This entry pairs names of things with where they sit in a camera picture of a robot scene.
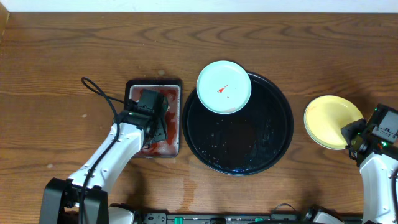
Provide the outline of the round black tray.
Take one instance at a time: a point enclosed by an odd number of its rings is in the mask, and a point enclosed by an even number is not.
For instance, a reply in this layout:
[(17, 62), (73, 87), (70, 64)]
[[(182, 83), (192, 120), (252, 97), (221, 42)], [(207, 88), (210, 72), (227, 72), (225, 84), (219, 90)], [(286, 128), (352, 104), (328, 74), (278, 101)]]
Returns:
[(294, 117), (277, 85), (250, 73), (252, 93), (245, 107), (217, 114), (193, 90), (185, 103), (182, 129), (188, 147), (208, 167), (229, 175), (253, 175), (276, 164), (289, 148)]

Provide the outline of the light blue plate top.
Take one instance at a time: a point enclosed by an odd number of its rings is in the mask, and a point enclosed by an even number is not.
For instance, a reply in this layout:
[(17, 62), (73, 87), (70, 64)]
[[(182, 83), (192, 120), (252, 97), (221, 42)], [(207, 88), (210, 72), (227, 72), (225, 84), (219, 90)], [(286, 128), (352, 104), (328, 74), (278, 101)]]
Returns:
[(205, 108), (217, 114), (232, 114), (247, 104), (252, 85), (242, 66), (220, 60), (210, 63), (200, 72), (196, 90)]

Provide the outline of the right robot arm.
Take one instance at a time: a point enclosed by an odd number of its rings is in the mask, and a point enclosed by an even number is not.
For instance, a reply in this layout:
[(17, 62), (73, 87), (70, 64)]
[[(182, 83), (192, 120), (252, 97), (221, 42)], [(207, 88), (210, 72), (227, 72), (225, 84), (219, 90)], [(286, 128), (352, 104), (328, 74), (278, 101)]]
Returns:
[(363, 222), (397, 223), (397, 122), (372, 117), (343, 123), (337, 119), (304, 119), (311, 138), (342, 135), (349, 157), (356, 162), (363, 180)]

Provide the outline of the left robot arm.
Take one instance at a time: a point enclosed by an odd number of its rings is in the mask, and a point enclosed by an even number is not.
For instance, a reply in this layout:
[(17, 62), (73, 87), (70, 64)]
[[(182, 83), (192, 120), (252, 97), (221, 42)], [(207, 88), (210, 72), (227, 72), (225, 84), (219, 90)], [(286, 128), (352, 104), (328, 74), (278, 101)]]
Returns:
[(158, 130), (165, 131), (168, 106), (136, 106), (114, 119), (111, 130), (90, 159), (67, 180), (52, 178), (44, 189), (40, 223), (65, 223), (65, 208), (78, 207), (78, 223), (134, 223), (124, 205), (108, 205), (108, 194), (121, 172)]

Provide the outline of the rectangular black water tray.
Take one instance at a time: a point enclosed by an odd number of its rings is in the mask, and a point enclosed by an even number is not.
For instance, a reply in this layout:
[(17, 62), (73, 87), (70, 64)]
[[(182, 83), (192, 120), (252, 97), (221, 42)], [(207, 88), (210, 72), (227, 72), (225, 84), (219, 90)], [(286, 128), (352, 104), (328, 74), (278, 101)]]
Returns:
[(180, 111), (182, 100), (182, 81), (179, 78), (133, 79), (126, 83), (124, 101), (139, 101), (143, 89), (157, 91), (168, 101), (165, 114), (167, 139), (145, 145), (134, 158), (172, 158), (180, 149)]

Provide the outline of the yellow plate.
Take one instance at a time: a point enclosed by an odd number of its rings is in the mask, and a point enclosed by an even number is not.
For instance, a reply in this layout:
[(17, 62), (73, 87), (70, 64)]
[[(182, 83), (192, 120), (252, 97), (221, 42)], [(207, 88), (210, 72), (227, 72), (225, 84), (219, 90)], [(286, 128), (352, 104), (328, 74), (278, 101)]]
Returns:
[(334, 95), (319, 96), (306, 107), (303, 120), (308, 135), (320, 146), (342, 150), (347, 145), (341, 129), (363, 119), (350, 101)]

